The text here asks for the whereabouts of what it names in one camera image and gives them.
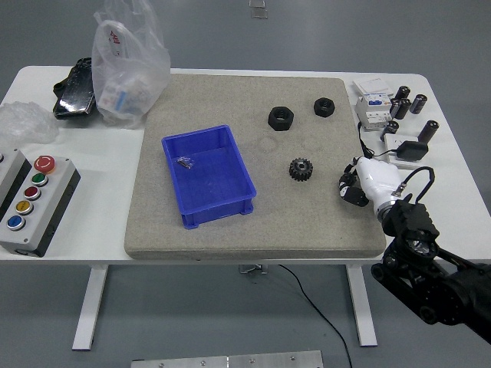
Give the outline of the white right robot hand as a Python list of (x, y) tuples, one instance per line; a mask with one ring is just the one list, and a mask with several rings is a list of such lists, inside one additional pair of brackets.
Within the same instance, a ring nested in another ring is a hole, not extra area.
[(338, 182), (340, 197), (353, 205), (373, 203), (374, 214), (381, 222), (400, 198), (398, 168), (390, 163), (366, 157), (354, 158)]

